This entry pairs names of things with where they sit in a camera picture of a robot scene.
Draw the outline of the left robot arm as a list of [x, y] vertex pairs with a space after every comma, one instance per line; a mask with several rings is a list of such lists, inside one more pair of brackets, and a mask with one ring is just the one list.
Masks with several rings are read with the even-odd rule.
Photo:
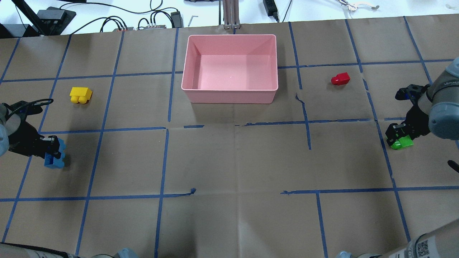
[[53, 103], [53, 99], [18, 101], [12, 105], [1, 103], [1, 140], [7, 151], [23, 156], [45, 158], [51, 155], [61, 158], [60, 142], [57, 136], [45, 137], [27, 122], [28, 116], [43, 112], [43, 106]]

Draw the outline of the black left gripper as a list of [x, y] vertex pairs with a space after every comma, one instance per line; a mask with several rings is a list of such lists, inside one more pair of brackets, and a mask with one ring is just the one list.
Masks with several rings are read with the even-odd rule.
[[19, 101], [7, 105], [7, 134], [9, 151], [23, 156], [45, 157], [58, 149], [57, 136], [44, 137], [37, 129], [27, 122], [28, 116], [43, 112], [43, 106], [50, 105], [53, 100]]

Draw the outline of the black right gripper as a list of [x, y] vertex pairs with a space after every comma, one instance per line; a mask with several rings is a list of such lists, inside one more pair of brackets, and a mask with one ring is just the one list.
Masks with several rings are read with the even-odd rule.
[[392, 145], [395, 140], [407, 135], [414, 140], [431, 132], [428, 126], [429, 116], [418, 105], [418, 101], [429, 87], [429, 84], [425, 86], [411, 84], [397, 91], [395, 99], [398, 101], [410, 100], [412, 107], [408, 110], [406, 118], [402, 123], [390, 124], [388, 126], [385, 132], [388, 145]]

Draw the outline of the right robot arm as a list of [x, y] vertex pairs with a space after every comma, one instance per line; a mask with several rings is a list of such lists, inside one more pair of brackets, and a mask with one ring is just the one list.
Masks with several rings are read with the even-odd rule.
[[413, 140], [433, 133], [441, 139], [459, 138], [459, 59], [455, 58], [432, 83], [400, 88], [395, 99], [409, 100], [412, 107], [400, 124], [390, 124], [385, 132], [392, 149], [413, 145]]

